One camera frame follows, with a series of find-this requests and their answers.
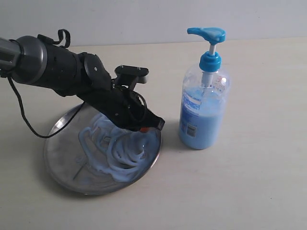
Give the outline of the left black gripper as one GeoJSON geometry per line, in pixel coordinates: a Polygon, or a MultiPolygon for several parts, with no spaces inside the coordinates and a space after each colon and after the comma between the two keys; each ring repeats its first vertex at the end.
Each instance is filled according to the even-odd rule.
{"type": "Polygon", "coordinates": [[[91,90],[77,96],[122,129],[148,132],[154,128],[161,131],[165,125],[163,118],[147,108],[143,96],[126,87],[91,90]]]}

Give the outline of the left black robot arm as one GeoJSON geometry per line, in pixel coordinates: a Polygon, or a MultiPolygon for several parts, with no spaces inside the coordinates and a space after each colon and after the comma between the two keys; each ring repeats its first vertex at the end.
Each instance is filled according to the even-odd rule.
{"type": "Polygon", "coordinates": [[[134,90],[136,84],[146,83],[148,73],[147,68],[121,65],[112,78],[99,56],[73,53],[42,35],[0,41],[2,77],[52,89],[62,97],[77,96],[117,127],[130,131],[161,130],[165,124],[134,90]]]}

